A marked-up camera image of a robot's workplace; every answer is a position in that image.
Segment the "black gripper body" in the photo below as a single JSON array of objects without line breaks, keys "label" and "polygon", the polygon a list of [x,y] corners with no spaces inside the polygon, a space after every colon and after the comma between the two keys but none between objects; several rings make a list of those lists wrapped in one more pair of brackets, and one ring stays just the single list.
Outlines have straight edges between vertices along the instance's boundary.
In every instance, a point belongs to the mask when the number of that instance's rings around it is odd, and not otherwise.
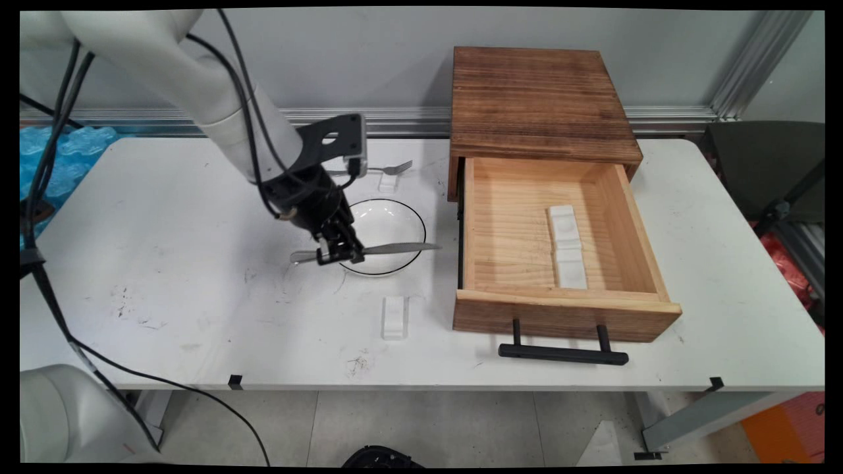
[{"label": "black gripper body", "polygon": [[356,235],[345,192],[321,165],[266,180],[263,191],[282,220],[304,229],[314,240]]}]

